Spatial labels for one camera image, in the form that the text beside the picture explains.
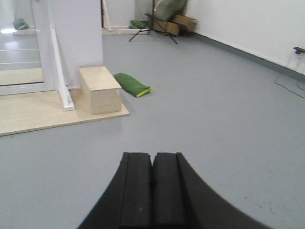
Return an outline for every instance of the glass door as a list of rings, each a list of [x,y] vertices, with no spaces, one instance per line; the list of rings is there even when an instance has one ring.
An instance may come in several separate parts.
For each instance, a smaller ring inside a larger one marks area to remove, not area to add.
[[[0,95],[54,90],[46,0],[0,0]]]

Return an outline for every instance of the white door frame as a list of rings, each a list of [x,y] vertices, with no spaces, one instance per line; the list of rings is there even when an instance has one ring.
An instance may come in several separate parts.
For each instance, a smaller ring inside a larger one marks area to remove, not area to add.
[[[30,2],[32,5],[32,12],[35,22],[44,82],[1,86],[0,95],[55,90],[52,58],[50,52],[51,32],[48,9],[45,7],[46,4],[42,3],[43,0],[30,0]]]

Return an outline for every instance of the white post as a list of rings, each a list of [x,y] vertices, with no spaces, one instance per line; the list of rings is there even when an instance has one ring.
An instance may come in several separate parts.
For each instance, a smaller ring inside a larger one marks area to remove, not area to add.
[[[65,111],[72,111],[75,110],[75,106],[73,103],[73,100],[71,98],[70,92],[68,90],[68,87],[65,83],[63,71],[62,71],[62,64],[61,64],[61,56],[59,52],[59,46],[56,36],[56,31],[53,23],[53,15],[51,11],[51,6],[48,2],[48,10],[49,10],[49,17],[50,17],[50,31],[51,31],[51,42],[53,47],[53,54],[55,59],[55,67],[57,70],[57,76],[58,76],[58,86],[59,86],[59,93],[61,95],[61,100],[64,106]]]

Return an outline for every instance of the wooden box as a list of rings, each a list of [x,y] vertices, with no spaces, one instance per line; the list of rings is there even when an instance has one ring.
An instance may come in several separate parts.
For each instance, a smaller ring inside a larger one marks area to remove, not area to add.
[[[81,91],[92,115],[121,110],[122,88],[106,67],[80,68]]]

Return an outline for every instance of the black rubber part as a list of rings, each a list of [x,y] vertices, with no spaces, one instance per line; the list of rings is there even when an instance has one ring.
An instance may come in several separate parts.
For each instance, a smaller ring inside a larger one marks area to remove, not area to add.
[[[123,154],[112,181],[78,229],[119,228],[128,157],[129,153]]]
[[[129,153],[121,229],[152,227],[152,163],[147,153]]]
[[[177,161],[189,229],[271,229],[213,191],[181,153]]]
[[[154,228],[186,229],[176,154],[158,153],[152,172]]]
[[[299,51],[299,52],[305,52],[305,49],[302,49],[300,47],[294,47],[295,50]]]

